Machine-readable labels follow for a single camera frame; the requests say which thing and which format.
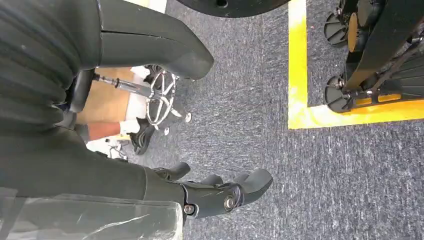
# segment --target wheel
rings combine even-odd
[[[267,13],[289,0],[178,0],[198,12],[222,18],[244,18]]]

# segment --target rolling stand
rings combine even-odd
[[[173,116],[173,122],[175,122],[175,119],[180,119],[185,123],[189,123],[192,120],[192,114],[186,112],[181,104],[176,102],[177,82],[180,80],[180,77],[164,69],[153,73],[153,80],[150,87],[119,78],[100,76],[97,73],[93,73],[92,80],[113,85],[116,89],[147,97],[146,118],[148,122],[156,130],[160,130],[160,126],[163,126],[161,129],[163,129],[165,136],[167,136],[170,131],[169,124],[171,124],[170,121],[165,123],[167,118]]]
[[[424,1],[341,0],[324,25],[347,44],[344,72],[324,91],[334,112],[424,98]]]

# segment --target metal rod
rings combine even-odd
[[[98,81],[109,84],[109,85],[113,85],[116,89],[122,89],[130,93],[145,96],[147,98],[151,97],[152,99],[156,99],[156,100],[161,99],[160,93],[156,92],[155,90],[152,90],[150,87],[143,86],[137,83],[121,80],[119,78],[107,77],[107,76],[100,76],[98,78]]]

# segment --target foot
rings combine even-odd
[[[140,130],[137,133],[128,133],[131,138],[134,153],[136,155],[143,155],[149,147],[150,139],[155,132],[155,127],[150,125],[147,119],[137,118]]]

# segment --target caster wheel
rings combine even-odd
[[[189,112],[187,113],[187,115],[185,116],[184,122],[189,123],[192,121],[192,114]]]
[[[348,43],[348,27],[340,23],[337,16],[332,13],[325,21],[324,36],[335,47],[343,47]]]
[[[169,128],[169,127],[165,128],[165,129],[163,130],[163,134],[164,134],[165,136],[168,136],[168,135],[170,134],[170,128]]]
[[[349,112],[353,107],[353,99],[346,97],[340,89],[340,77],[333,76],[325,86],[324,99],[328,108],[336,113]]]

